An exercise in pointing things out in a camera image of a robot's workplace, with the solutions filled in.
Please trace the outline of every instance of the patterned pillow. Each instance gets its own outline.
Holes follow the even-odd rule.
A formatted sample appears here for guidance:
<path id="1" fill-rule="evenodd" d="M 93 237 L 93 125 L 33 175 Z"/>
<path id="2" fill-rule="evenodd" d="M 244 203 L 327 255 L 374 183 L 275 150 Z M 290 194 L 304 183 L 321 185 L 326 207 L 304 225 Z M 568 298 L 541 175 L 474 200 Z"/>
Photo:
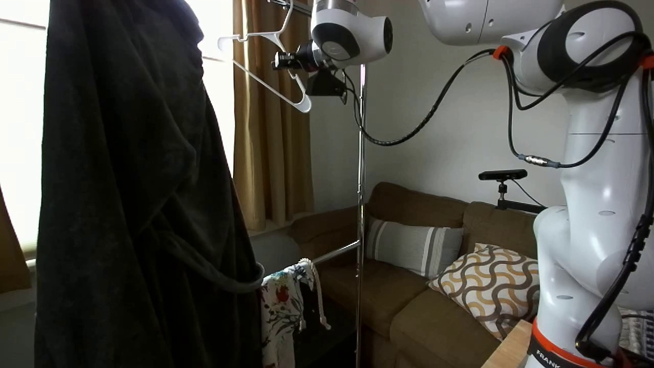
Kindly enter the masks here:
<path id="1" fill-rule="evenodd" d="M 619 346 L 654 362 L 654 310 L 619 309 Z"/>
<path id="2" fill-rule="evenodd" d="M 472 254 L 461 255 L 430 287 L 502 339 L 519 319 L 535 315 L 538 262 L 513 250 L 476 244 Z"/>
<path id="3" fill-rule="evenodd" d="M 455 259 L 462 235 L 462 229 L 417 227 L 372 220 L 366 255 L 423 279 L 436 279 Z"/>

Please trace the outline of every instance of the black jacket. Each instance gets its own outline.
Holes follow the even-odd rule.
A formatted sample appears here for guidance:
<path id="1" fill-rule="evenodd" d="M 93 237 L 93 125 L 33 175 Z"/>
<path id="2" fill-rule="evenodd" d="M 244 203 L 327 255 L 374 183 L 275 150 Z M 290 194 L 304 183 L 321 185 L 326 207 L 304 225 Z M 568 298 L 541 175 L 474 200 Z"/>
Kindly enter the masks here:
<path id="1" fill-rule="evenodd" d="M 259 281 L 185 0 L 53 0 L 36 368 L 262 367 Z"/>

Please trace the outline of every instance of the window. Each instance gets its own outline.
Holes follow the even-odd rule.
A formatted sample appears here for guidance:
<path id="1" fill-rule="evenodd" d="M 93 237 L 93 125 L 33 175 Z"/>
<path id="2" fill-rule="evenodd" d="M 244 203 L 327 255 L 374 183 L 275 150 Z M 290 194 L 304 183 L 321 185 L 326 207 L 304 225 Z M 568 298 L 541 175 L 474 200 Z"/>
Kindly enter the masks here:
<path id="1" fill-rule="evenodd" d="M 204 85 L 221 123 L 223 145 L 233 158 L 233 66 L 216 50 L 233 31 L 233 5 L 188 0 L 204 41 Z M 24 252 L 34 252 L 42 207 L 42 130 L 49 0 L 0 2 L 0 188 Z"/>

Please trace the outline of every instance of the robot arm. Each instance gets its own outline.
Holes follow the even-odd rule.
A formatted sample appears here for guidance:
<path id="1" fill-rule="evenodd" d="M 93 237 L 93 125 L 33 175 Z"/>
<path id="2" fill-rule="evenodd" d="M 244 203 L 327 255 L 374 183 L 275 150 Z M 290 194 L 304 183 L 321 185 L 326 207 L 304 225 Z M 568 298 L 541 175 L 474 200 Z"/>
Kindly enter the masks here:
<path id="1" fill-rule="evenodd" d="M 336 66 L 357 66 L 390 54 L 389 16 L 366 16 L 351 0 L 315 0 L 311 36 Z"/>
<path id="2" fill-rule="evenodd" d="M 621 2 L 561 13 L 561 0 L 422 0 L 422 8 L 444 43 L 507 43 L 522 90 L 566 88 L 573 164 L 527 159 L 566 168 L 566 207 L 535 220 L 541 301 L 527 367 L 612 362 L 619 336 L 615 305 L 654 309 L 652 241 L 644 254 L 627 252 L 629 244 L 644 245 L 652 224 L 652 203 L 644 203 L 652 199 L 652 103 L 640 93 L 652 73 L 635 73 L 651 41 L 638 15 Z M 634 263 L 624 268 L 625 258 L 642 258 L 629 281 Z"/>

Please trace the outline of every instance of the wire hanger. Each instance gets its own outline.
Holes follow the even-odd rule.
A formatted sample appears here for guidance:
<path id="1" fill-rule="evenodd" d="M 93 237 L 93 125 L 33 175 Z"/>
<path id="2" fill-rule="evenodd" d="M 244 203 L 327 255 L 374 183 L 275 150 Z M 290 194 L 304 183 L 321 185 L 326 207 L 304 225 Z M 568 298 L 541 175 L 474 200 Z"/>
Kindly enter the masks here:
<path id="1" fill-rule="evenodd" d="M 245 43 L 249 40 L 255 40 L 255 37 L 262 37 L 262 40 L 267 40 L 269 43 L 275 43 L 280 51 L 288 54 L 280 36 L 286 31 L 286 24 L 288 24 L 288 19 L 295 10 L 295 0 L 288 0 L 288 10 L 286 10 L 286 16 L 285 16 L 285 23 L 282 23 L 282 29 L 278 31 L 265 31 L 265 32 L 245 32 L 245 36 L 231 36 L 231 37 L 219 37 L 219 50 L 223 51 L 223 43 L 225 41 L 237 41 L 237 43 Z M 303 99 L 300 100 L 290 100 L 288 96 L 285 96 L 282 93 L 278 93 L 276 88 L 273 88 L 269 85 L 265 85 L 262 77 L 257 77 L 254 72 L 249 72 L 245 66 L 242 66 L 240 62 L 235 62 L 233 57 L 229 57 L 231 63 L 235 68 L 240 68 L 244 73 L 247 73 L 252 80 L 259 83 L 265 90 L 269 90 L 273 94 L 276 94 L 278 99 L 282 99 L 285 103 L 288 103 L 290 106 L 299 108 L 300 112 L 309 112 L 311 110 L 311 99 L 306 94 L 306 88 L 300 80 L 299 73 L 293 73 L 288 72 L 288 77 L 295 80 L 295 85 L 299 86 L 299 90 L 303 93 Z"/>

